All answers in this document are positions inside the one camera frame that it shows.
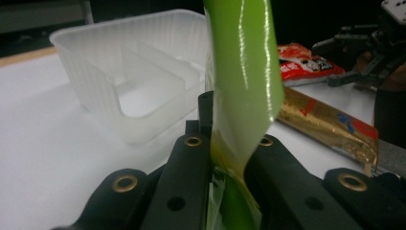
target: red snack bag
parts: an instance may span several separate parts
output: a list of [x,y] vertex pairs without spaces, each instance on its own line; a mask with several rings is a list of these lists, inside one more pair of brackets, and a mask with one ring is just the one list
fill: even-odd
[[282,81],[285,86],[294,86],[325,81],[329,75],[342,74],[345,70],[319,56],[299,43],[278,46]]

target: white table surface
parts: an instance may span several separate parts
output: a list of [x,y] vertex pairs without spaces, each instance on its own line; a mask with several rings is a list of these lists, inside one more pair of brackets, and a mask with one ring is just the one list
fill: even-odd
[[[325,83],[295,89],[372,123],[374,93],[351,84]],[[44,230],[72,224],[112,172],[131,168],[152,172],[165,164],[185,121],[147,144],[129,145],[79,104],[58,55],[0,68],[0,229]],[[362,167],[280,123],[269,134],[321,178],[326,171]]]

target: translucent plastic container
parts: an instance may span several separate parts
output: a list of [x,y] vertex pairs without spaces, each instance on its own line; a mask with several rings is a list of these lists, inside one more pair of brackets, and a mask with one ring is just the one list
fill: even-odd
[[152,139],[197,107],[209,49],[204,15],[164,11],[50,36],[80,102],[125,141]]

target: black screw hole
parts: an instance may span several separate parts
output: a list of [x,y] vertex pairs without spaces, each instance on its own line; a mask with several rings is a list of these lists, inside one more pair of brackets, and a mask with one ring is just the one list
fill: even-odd
[[167,206],[172,211],[179,211],[186,206],[186,201],[182,197],[174,196],[168,200]]
[[185,140],[185,145],[190,147],[200,146],[202,144],[202,139],[198,137],[189,137]]
[[131,183],[133,183],[133,180],[130,178],[123,178],[119,181],[118,185],[120,188],[125,188],[129,186]]
[[305,205],[312,209],[312,210],[323,210],[325,206],[323,205],[322,201],[320,201],[316,197],[308,197],[304,200]]
[[268,146],[272,146],[273,141],[272,139],[268,138],[268,137],[264,137],[262,138],[262,140],[260,140],[260,145],[268,147]]
[[360,185],[361,185],[361,183],[359,182],[359,180],[356,180],[356,179],[354,179],[354,178],[352,178],[352,177],[346,177],[344,180],[345,180],[347,183],[349,183],[350,185],[352,185],[352,186],[360,186]]

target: brass screw hole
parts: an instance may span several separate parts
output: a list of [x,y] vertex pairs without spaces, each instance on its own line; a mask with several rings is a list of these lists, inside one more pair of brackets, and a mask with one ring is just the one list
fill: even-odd
[[138,178],[134,175],[120,175],[113,182],[113,190],[117,193],[126,193],[133,190],[138,184]]
[[269,146],[272,146],[272,144],[274,144],[274,142],[269,137],[263,137],[262,140],[260,140],[259,144],[264,147],[269,147]]
[[364,192],[368,189],[365,181],[350,173],[340,173],[338,175],[338,181],[340,181],[344,187],[356,192]]
[[185,140],[185,145],[190,147],[200,146],[203,143],[202,139],[198,137],[189,137]]

